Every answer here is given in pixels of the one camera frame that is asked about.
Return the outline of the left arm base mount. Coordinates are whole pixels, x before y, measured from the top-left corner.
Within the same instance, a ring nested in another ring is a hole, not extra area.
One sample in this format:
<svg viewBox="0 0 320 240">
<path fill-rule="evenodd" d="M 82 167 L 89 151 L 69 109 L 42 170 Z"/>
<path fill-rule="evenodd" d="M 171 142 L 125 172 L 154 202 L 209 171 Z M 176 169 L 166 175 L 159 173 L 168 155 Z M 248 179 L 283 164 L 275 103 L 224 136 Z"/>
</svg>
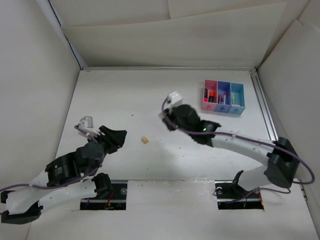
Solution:
<svg viewBox="0 0 320 240">
<path fill-rule="evenodd" d="M 112 180 L 113 191 L 104 197 L 82 199 L 79 209 L 81 211 L 124 211 L 127 207 L 127 180 Z"/>
</svg>

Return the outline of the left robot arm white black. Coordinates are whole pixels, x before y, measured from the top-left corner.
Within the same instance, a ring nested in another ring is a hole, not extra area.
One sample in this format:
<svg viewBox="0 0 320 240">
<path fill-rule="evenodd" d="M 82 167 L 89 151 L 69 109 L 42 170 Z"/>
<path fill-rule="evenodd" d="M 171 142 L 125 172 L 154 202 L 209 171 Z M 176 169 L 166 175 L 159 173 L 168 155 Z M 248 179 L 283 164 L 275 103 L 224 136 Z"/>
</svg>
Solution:
<svg viewBox="0 0 320 240">
<path fill-rule="evenodd" d="M 110 177 L 98 173 L 107 155 L 122 148 L 126 130 L 112 130 L 102 125 L 98 130 L 79 123 L 74 127 L 87 143 L 50 162 L 30 183 L 20 183 L 0 190 L 3 224 L 24 225 L 41 214 L 66 202 L 108 198 L 113 194 Z"/>
</svg>

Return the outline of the white marker pink cap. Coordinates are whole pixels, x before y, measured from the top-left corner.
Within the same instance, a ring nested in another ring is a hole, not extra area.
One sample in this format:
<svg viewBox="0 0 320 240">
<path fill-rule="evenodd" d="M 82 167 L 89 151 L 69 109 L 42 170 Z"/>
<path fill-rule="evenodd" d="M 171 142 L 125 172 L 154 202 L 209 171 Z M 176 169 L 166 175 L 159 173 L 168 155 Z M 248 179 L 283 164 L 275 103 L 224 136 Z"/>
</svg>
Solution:
<svg viewBox="0 0 320 240">
<path fill-rule="evenodd" d="M 226 105 L 227 103 L 227 92 L 223 93 L 223 104 Z"/>
</svg>

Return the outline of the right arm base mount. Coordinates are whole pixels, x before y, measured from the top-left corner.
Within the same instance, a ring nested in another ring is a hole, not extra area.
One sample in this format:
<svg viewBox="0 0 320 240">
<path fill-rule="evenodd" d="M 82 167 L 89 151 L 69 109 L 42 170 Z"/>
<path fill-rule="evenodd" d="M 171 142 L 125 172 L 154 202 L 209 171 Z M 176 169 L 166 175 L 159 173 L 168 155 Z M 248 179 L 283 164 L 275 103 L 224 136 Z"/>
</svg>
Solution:
<svg viewBox="0 0 320 240">
<path fill-rule="evenodd" d="M 239 179 L 244 171 L 239 171 L 233 180 L 215 180 L 213 196 L 216 197 L 219 210 L 264 210 L 261 194 L 258 190 L 244 190 Z"/>
</svg>

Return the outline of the green eraser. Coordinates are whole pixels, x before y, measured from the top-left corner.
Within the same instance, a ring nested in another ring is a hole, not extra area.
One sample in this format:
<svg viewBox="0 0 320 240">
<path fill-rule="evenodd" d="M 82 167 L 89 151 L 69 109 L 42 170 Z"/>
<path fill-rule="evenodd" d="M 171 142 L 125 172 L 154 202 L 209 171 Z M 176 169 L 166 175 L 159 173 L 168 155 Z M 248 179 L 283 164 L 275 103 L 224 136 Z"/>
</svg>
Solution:
<svg viewBox="0 0 320 240">
<path fill-rule="evenodd" d="M 231 104 L 237 105 L 237 95 L 235 92 L 231 92 Z"/>
</svg>

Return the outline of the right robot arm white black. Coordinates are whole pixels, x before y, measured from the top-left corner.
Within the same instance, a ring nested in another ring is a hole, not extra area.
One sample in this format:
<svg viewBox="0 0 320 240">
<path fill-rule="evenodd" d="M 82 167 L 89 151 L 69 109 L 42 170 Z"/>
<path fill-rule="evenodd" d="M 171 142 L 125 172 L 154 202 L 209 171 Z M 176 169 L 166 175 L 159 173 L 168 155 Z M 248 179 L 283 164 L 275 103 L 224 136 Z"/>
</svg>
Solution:
<svg viewBox="0 0 320 240">
<path fill-rule="evenodd" d="M 200 145 L 228 150 L 260 163 L 259 167 L 240 169 L 235 174 L 231 191 L 237 197 L 266 185 L 289 189 L 295 182 L 300 161 L 286 138 L 277 141 L 250 138 L 217 122 L 201 119 L 188 104 L 163 106 L 160 117 L 169 131 L 179 130 Z"/>
</svg>

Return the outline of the orange highlighter black body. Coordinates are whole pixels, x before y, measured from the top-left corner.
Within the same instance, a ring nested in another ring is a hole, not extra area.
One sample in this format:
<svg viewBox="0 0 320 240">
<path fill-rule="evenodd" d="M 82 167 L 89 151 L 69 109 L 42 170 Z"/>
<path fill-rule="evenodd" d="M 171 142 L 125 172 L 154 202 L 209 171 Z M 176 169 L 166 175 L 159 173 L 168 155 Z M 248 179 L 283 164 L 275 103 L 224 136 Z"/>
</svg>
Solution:
<svg viewBox="0 0 320 240">
<path fill-rule="evenodd" d="M 214 91 L 211 91 L 210 93 L 209 93 L 209 97 L 208 97 L 208 102 L 209 103 L 213 103 L 214 101 L 215 101 L 215 92 Z"/>
</svg>

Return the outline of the pink highlighter black body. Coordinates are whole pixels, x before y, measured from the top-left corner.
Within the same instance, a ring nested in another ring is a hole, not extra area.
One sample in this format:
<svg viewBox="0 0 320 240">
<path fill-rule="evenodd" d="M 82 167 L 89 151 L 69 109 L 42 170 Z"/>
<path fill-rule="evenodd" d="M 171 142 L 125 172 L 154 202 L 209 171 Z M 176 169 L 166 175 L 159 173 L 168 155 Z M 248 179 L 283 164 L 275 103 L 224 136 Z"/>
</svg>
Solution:
<svg viewBox="0 0 320 240">
<path fill-rule="evenodd" d="M 208 89 L 207 88 L 205 88 L 204 89 L 204 102 L 208 102 Z"/>
</svg>

